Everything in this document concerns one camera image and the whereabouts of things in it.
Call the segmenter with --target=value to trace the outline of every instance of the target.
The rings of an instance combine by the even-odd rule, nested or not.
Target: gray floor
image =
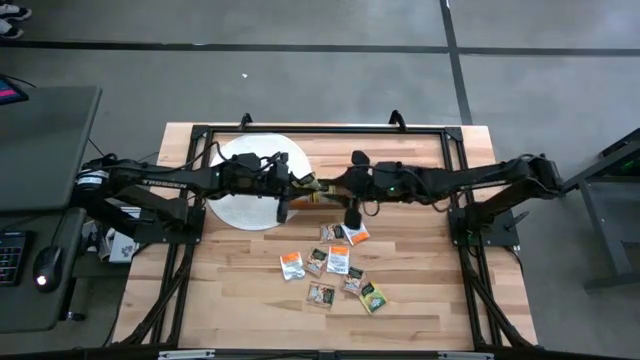
[[[22,1],[39,40],[247,44],[445,45],[435,0]],[[461,46],[640,46],[633,0],[450,0]],[[463,56],[473,122],[490,126],[498,158],[545,152],[569,177],[638,127],[640,58]],[[97,85],[93,139],[137,158],[157,150],[168,121],[460,124],[447,55],[125,52],[0,48],[0,72],[39,86]],[[586,294],[608,275],[578,193],[529,201],[518,225],[540,344],[640,357],[640,289]],[[116,288],[88,284],[83,324],[0,336],[0,352],[98,346]]]

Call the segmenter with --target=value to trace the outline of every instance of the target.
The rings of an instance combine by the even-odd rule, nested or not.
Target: wooden tabletop
[[[184,163],[192,125],[167,124],[158,164]],[[469,166],[494,163],[487,127],[462,129]],[[216,140],[224,144],[237,136],[240,134],[219,134]],[[305,151],[319,177],[343,173],[356,149],[369,155],[372,163],[399,160],[444,166],[440,140],[430,135],[287,136]],[[496,191],[479,190],[476,198],[482,200]],[[174,190],[156,192],[176,196]],[[389,304],[368,315],[355,296],[342,291],[330,310],[305,303],[309,283],[317,279],[307,274],[302,280],[284,281],[279,256],[292,251],[306,254],[311,247],[320,246],[320,224],[341,222],[343,215],[343,210],[302,210],[286,225],[241,231],[208,209],[202,243],[194,256],[180,347],[472,349],[458,253],[451,245],[446,215],[429,206],[383,204],[377,216],[363,219],[371,239],[351,248],[351,264],[365,269]],[[152,245],[134,259],[114,341],[129,335],[157,299],[167,248]],[[487,262],[496,301],[522,335],[535,342],[516,260],[504,249],[489,248]],[[317,281],[337,286],[340,280],[339,275],[325,273]],[[489,339],[484,307],[479,309],[483,334]],[[165,323],[172,311],[173,301]]]

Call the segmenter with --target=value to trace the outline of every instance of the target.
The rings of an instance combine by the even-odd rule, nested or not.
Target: computer mouse
[[[42,249],[33,263],[33,282],[42,293],[52,292],[62,279],[62,248],[49,246]]]

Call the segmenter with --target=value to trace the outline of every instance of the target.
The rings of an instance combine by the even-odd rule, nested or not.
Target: keyboard
[[[33,236],[31,231],[0,233],[0,286],[20,284],[22,264]]]

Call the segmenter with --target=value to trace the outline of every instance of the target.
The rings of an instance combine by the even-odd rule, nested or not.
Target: shoe
[[[15,5],[0,5],[0,19],[2,20],[27,20],[31,17],[31,9],[21,8]]]
[[[24,31],[0,19],[0,39],[15,40],[22,36]]]

